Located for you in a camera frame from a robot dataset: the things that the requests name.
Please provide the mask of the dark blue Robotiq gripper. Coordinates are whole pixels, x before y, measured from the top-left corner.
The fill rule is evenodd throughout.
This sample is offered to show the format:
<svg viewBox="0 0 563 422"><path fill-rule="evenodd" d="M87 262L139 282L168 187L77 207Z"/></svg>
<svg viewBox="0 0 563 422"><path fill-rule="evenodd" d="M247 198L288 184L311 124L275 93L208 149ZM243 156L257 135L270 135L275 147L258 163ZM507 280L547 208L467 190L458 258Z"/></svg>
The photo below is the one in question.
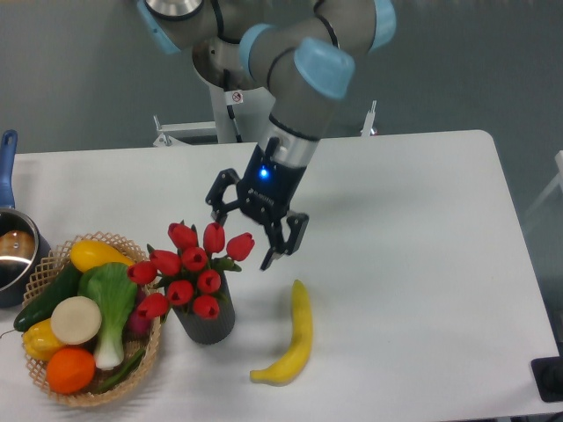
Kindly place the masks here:
<svg viewBox="0 0 563 422"><path fill-rule="evenodd" d="M289 210L289 205L305 170L305 167L292 168L272 162L256 146L243 177L240 179L232 168L220 171L205 197L212 220L220 226L237 209L263 226L269 248L260 264L261 271L300 248L309 216ZM235 200L225 202L223 197L230 186L236 186Z"/></svg>

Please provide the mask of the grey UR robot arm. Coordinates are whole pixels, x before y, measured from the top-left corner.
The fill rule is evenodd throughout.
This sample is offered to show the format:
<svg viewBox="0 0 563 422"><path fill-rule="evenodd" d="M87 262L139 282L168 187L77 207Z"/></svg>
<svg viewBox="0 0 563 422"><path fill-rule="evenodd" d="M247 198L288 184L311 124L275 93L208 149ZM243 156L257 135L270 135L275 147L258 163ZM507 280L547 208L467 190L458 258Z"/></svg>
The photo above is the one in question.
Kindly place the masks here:
<svg viewBox="0 0 563 422"><path fill-rule="evenodd" d="M221 171L206 201L215 221L239 210L265 230L263 268L298 250L309 218L290 202L355 72L355 58L393 37L389 1L316 1L285 28L264 22L261 1L140 1L167 53L194 52L200 76L222 93L262 88L273 97L243 175Z"/></svg>

